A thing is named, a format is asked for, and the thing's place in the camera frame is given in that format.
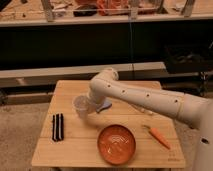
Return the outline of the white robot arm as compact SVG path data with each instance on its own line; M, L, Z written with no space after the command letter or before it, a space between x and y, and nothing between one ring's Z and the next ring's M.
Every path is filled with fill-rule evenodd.
M200 131L192 171L213 171L213 99L162 89L132 86L118 81L113 68L102 70L90 83L88 98L101 106L116 98L162 114Z

